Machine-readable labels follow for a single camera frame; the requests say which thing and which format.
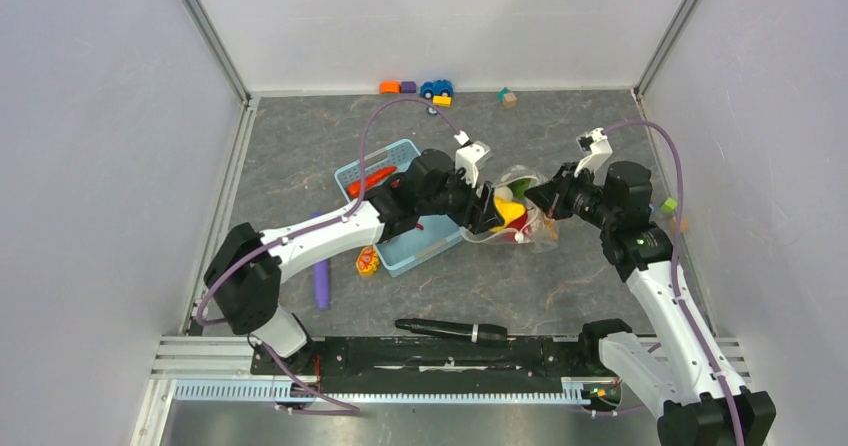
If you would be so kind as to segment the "yellow toy pear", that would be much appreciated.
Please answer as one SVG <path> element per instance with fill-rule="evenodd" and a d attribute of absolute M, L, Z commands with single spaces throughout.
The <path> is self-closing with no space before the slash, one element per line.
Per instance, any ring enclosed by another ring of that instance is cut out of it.
<path fill-rule="evenodd" d="M 514 202 L 504 201 L 497 197 L 494 198 L 494 201 L 498 203 L 498 209 L 503 215 L 506 225 L 498 230 L 492 231 L 493 233 L 499 232 L 507 227 L 509 224 L 518 222 L 528 222 L 528 211 L 526 206 Z"/>

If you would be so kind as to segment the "orange toy food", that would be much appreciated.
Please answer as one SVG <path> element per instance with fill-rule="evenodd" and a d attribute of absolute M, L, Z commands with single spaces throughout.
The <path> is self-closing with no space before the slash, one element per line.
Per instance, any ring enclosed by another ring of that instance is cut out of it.
<path fill-rule="evenodd" d="M 559 239 L 559 224 L 556 220 L 542 217 L 538 239 L 543 242 L 555 243 Z"/>

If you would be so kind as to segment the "clear polka dot zip bag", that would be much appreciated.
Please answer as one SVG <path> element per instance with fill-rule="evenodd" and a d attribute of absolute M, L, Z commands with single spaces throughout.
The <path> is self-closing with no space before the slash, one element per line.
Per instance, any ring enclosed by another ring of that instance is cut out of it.
<path fill-rule="evenodd" d="M 504 217 L 504 225 L 479 234 L 461 228 L 462 238 L 474 244 L 530 245 L 536 253 L 555 249 L 559 242 L 558 223 L 526 197 L 527 189 L 546 181 L 547 177 L 532 168 L 508 168 L 494 185 L 495 209 Z"/>

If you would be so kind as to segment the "white toy radish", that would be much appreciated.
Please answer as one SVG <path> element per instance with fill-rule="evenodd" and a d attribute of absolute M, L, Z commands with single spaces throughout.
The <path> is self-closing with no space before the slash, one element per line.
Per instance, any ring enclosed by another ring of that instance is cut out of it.
<path fill-rule="evenodd" d="M 526 191 L 540 184 L 538 178 L 533 176 L 522 176 L 512 178 L 510 181 L 499 184 L 495 188 L 495 196 L 501 200 L 528 205 Z"/>

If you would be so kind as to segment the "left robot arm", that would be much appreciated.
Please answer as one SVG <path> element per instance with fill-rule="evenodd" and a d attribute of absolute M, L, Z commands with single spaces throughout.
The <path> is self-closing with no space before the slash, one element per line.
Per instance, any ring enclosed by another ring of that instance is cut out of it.
<path fill-rule="evenodd" d="M 207 293 L 197 307 L 197 323 L 212 324 L 207 307 L 215 303 L 234 334 L 271 348 L 288 372 L 306 371 L 314 347 L 306 329 L 280 306 L 281 285 L 345 251 L 404 236 L 427 216 L 446 216 L 473 233 L 504 225 L 492 184 L 479 179 L 490 154 L 482 142 L 468 142 L 453 156 L 426 149 L 405 171 L 335 211 L 278 229 L 234 227 L 204 275 Z"/>

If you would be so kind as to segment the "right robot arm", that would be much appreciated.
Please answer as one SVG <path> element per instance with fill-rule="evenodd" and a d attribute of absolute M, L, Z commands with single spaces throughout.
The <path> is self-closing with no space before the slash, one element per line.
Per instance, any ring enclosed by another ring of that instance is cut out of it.
<path fill-rule="evenodd" d="M 656 420 L 663 445 L 762 445 L 776 416 L 765 391 L 753 392 L 733 368 L 692 302 L 677 248 L 650 218 L 648 168 L 617 161 L 602 185 L 566 163 L 526 198 L 553 220 L 578 217 L 597 227 L 604 257 L 647 314 L 666 359 L 659 361 L 624 327 L 589 323 L 577 348 L 591 374 L 620 377 Z"/>

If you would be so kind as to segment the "light blue plastic basket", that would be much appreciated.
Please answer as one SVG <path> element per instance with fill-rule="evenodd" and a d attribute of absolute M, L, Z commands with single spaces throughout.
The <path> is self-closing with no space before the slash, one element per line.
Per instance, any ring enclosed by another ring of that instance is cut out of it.
<path fill-rule="evenodd" d="M 425 169 L 447 166 L 451 161 L 435 157 L 433 150 L 421 153 L 412 141 L 400 140 L 364 156 L 336 171 L 335 180 L 348 201 L 359 196 L 373 206 L 384 222 L 384 231 L 375 245 L 381 263 L 396 277 L 437 254 L 460 243 L 460 227 L 448 216 L 424 216 L 417 210 L 424 191 Z M 377 186 L 363 189 L 350 199 L 345 188 L 381 168 L 396 166 L 397 171 Z"/>

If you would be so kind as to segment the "yellow brick block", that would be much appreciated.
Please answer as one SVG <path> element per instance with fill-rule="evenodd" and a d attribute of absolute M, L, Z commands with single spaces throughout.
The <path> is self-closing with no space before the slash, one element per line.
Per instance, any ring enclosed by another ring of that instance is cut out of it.
<path fill-rule="evenodd" d="M 450 108 L 452 106 L 452 98 L 450 96 L 434 96 L 432 104 L 440 108 Z"/>

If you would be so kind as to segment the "black marker pen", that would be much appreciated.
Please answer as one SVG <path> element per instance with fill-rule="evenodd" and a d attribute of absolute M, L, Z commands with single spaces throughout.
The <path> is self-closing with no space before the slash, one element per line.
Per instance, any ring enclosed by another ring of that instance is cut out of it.
<path fill-rule="evenodd" d="M 508 330 L 488 323 L 458 323 L 422 318 L 401 318 L 394 322 L 396 328 L 414 334 L 443 339 L 456 339 L 478 346 L 501 347 L 507 344 Z"/>

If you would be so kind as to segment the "yellow orange toy fish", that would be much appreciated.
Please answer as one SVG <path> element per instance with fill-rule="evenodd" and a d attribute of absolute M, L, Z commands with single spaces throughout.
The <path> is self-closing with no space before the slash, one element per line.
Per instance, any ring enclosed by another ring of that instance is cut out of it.
<path fill-rule="evenodd" d="M 380 267 L 380 258 L 373 245 L 363 248 L 356 260 L 356 269 L 360 276 L 374 275 Z"/>

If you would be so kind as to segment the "green wooden cube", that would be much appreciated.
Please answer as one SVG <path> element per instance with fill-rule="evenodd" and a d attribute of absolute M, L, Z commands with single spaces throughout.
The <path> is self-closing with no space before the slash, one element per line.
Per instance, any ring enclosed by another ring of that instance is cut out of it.
<path fill-rule="evenodd" d="M 668 197 L 661 205 L 661 211 L 666 215 L 673 215 L 677 212 L 679 202 L 673 197 Z"/>

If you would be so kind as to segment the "orange toy carrot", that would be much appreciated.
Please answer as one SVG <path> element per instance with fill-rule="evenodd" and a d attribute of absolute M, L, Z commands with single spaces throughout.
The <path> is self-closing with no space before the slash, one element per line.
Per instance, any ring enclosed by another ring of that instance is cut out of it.
<path fill-rule="evenodd" d="M 349 185 L 346 186 L 345 192 L 350 199 L 355 199 L 359 196 L 363 189 L 368 190 L 374 186 L 377 186 L 382 181 L 390 177 L 397 171 L 396 166 L 388 166 L 381 168 L 365 177 L 365 182 L 362 184 L 361 180 L 356 180 Z"/>

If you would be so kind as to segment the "orange arch block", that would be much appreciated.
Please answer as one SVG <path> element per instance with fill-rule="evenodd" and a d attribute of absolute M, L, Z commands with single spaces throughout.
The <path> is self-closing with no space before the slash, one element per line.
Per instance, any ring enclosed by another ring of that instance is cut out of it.
<path fill-rule="evenodd" d="M 402 86 L 397 81 L 383 81 L 379 84 L 378 92 L 380 94 L 401 94 Z"/>

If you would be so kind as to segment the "purple toy eggplant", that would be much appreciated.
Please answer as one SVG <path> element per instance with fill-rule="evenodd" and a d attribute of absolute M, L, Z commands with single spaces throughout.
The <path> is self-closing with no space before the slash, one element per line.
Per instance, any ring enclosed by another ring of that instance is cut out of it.
<path fill-rule="evenodd" d="M 312 266 L 313 298 L 319 311 L 327 311 L 331 307 L 331 265 L 328 259 L 316 262 Z"/>

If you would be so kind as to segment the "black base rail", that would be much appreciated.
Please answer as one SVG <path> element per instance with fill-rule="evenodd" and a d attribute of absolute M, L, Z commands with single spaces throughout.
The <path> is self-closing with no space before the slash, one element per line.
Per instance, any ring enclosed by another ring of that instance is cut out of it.
<path fill-rule="evenodd" d="M 615 373 L 590 360 L 580 341 L 516 336 L 502 346 L 425 336 L 334 336 L 309 342 L 277 365 L 258 339 L 252 374 L 290 370 L 325 394 L 556 393 L 562 381 L 611 383 Z"/>

